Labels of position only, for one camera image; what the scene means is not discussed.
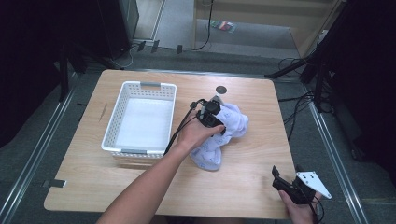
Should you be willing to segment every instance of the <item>cloth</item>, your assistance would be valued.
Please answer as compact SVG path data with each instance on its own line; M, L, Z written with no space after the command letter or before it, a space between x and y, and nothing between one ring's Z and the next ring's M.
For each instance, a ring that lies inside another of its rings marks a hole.
M238 106L224 104L216 118L223 122L226 132L206 139L190 153L190 157L201 169L217 171L221 166L221 146L230 142L233 137L243 136L248 128L248 117L241 113Z

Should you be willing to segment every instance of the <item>black cable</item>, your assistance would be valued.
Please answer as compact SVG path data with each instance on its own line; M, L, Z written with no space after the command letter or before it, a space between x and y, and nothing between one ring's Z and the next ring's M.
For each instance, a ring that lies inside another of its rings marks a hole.
M200 49L203 49L206 46L207 42L209 42L209 38L210 38L210 23L211 23L211 20L212 20L213 2L214 2L214 0L210 1L209 22L207 24L207 39L206 39L206 42L198 49L189 49L189 50L200 50Z
M286 119L283 120L284 124L288 123L289 121L293 120L292 124L291 124L291 128L290 128L290 132L288 134L288 140L290 140L291 135L293 133L294 130L294 126L295 126L295 122L296 122L296 117L297 114L301 111L303 111L304 109L306 109L306 107L309 105L309 103L312 101L313 95L312 95L313 91L308 91L306 92L304 95L300 96L300 97L295 97L295 98L287 98L287 99L280 99L278 100L279 102L286 102L286 101L292 101L292 100L298 100L295 107L294 107L294 112ZM309 100L309 101L305 101L302 104L300 104L300 102L305 99L305 100ZM302 109L299 110L299 107L301 105L304 105L304 107Z
M297 115L297 110L298 110L298 104L299 104L303 99L304 99L304 97L301 97L301 98L297 101L296 106L294 107L293 123L291 124L291 128L290 128L290 131L289 131L288 141L289 141L290 138L291 138L291 135L292 135L292 133L293 133L294 126L295 126L295 123L296 123L296 117L297 117L296 115Z
M318 220L318 223L320 223L324 218L324 207L323 204L320 202L320 200L317 198L317 196L314 196L314 198L317 199L319 207L321 208L321 212L322 212L321 218Z
M172 135L172 138L171 138L171 140L169 141L168 146L166 147L165 152L163 153L163 155L166 155L166 153L168 153L168 151L169 151L169 149L171 148L171 146L173 145L173 143L174 143L174 141L175 141L175 139L176 139L178 133L180 133L180 131L184 128L184 126L185 126L188 122L192 121L192 119L190 119L189 121L187 121L187 122L185 123L185 121L186 121L187 117L189 116L189 114L191 113L191 111L194 110L194 109L198 106L198 104L200 104L201 102L206 102L206 100L205 100L205 99L201 99L201 100L199 100L199 101L197 101L197 102L192 102L192 103L191 103L189 112L187 112L187 114L184 116L183 120L182 120L182 121L180 122L180 124L178 125L178 127L177 127L175 133Z

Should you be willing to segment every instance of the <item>cable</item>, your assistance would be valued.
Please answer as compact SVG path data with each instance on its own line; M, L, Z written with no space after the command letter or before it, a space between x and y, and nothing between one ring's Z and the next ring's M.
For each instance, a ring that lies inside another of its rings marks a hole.
M120 65L120 64L114 62L113 60L111 60L111 62L113 62L115 65L117 65L118 67L121 67L121 68L126 68L126 67L131 66L131 64L134 62L134 58L132 57L132 50L133 50L134 48L136 48L136 47L137 47L137 45L132 45L131 48L129 49L129 56L131 57L131 62L128 63L128 65L124 65L124 66L123 66L123 65Z
M212 21L213 2L214 2L214 0L210 1L209 22L207 24L207 39L206 39L206 42L198 49L187 49L187 50L200 50L200 49L203 49L206 46L207 42L209 41L209 38L210 38L210 22Z
M205 102L205 100L204 100L204 99L201 99L201 100L199 100L199 101L197 101L197 102L192 102L192 103L190 104L190 110L189 110L189 112L187 112L187 114L184 116L183 120L182 120L182 121L180 122L180 124L178 125L178 127L177 127L175 133L172 135L172 138L171 138L171 140L169 141L168 146L166 147L165 152L163 153L163 155L166 155L166 153L168 153L168 151L169 151L169 149L171 148L173 142L175 141L175 139L176 139L178 133L180 133L180 131L184 128L184 126L186 126L186 124L188 124L190 121L192 121L194 118L196 118L196 117L194 117L194 118L188 120L188 121L185 123L185 121L186 121L187 117L189 116L189 114L191 113L191 111L194 110L194 109L198 106L198 104L200 104L201 102Z
M297 103L296 103L296 105L295 105L295 107L294 107L294 112L293 112L288 118L286 118L286 119L283 120L284 124L287 124L289 121L292 120L290 132L289 132L289 134L288 134L288 141L290 140L291 135L292 135L292 133L293 133L297 114L298 114L299 112L301 112L301 111L303 111L304 109L307 108L308 104L312 101L312 97L313 97L312 93L313 93L312 91L309 91L309 92L305 93L304 95L302 95L302 96L300 96L300 97L278 100L279 102L286 102L286 101L298 100ZM305 101L305 102L303 102L302 104L300 104L300 102L301 102L303 99L308 100L308 101Z

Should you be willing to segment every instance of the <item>table top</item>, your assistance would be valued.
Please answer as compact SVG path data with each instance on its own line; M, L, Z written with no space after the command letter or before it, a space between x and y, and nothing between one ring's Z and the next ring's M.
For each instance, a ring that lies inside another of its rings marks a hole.
M238 105L249 117L247 133L221 147L222 165L216 172L198 168L187 157L161 203L157 215L196 217L287 218L285 206L272 187L273 165L281 176L295 177L290 147L276 98L268 79L106 70L92 98L56 179L44 202L54 211L104 212L143 170L120 167L101 149L107 124L124 81L154 81L177 85L173 131L191 102L209 100L225 86L225 103Z

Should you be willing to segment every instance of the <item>small black object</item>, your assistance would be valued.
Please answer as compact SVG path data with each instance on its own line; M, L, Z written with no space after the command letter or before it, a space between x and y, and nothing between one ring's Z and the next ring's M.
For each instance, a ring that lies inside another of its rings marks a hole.
M142 51L145 48L146 41L143 41L142 43L139 44L139 48L137 49L137 52Z
M224 125L223 122L215 117L220 110L221 107L217 101L205 101L202 105L201 111L196 114L196 118L198 118L204 126L209 128Z
M183 51L183 46L182 45L177 45L177 54L181 54Z
M227 92L227 88L225 88L224 86L217 86L217 87L216 87L216 92L217 92L218 94L224 94L224 93Z
M301 172L303 168L301 166L297 166L296 170ZM279 171L275 166L273 167L272 174L274 176L273 187L277 190L284 190L286 193L288 193L294 203L312 203L316 192L303 183L303 181L301 181L301 179L299 179L297 176L290 184L279 176Z
M154 41L154 45L152 46L151 53L157 52L157 48L159 44L160 44L160 40Z

